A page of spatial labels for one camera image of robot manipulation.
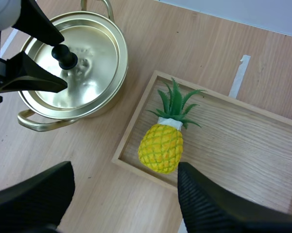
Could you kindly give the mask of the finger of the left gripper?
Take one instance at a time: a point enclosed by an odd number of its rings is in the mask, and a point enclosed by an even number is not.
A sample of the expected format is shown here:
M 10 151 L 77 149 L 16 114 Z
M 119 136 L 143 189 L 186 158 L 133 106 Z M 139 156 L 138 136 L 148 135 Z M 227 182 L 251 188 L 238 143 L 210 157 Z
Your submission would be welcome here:
M 0 58 L 0 93 L 16 91 L 58 93 L 67 86 L 66 81 L 40 67 L 23 51 L 8 60 Z
M 35 0 L 21 0 L 20 15 L 12 28 L 50 46 L 56 46 L 65 40 Z

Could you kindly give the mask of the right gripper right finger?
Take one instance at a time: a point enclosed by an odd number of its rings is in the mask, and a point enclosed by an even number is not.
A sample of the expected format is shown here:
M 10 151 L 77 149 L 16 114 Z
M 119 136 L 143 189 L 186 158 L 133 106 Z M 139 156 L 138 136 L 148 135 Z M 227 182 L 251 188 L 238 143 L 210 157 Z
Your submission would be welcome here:
M 292 215 L 246 200 L 180 162 L 178 200 L 189 233 L 292 233 Z

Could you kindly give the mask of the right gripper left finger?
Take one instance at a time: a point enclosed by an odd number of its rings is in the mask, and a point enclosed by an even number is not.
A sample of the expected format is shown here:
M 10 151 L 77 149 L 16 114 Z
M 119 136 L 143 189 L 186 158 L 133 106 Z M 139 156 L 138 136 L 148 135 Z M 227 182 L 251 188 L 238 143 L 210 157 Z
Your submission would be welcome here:
M 0 233 L 56 233 L 75 192 L 70 161 L 0 191 Z

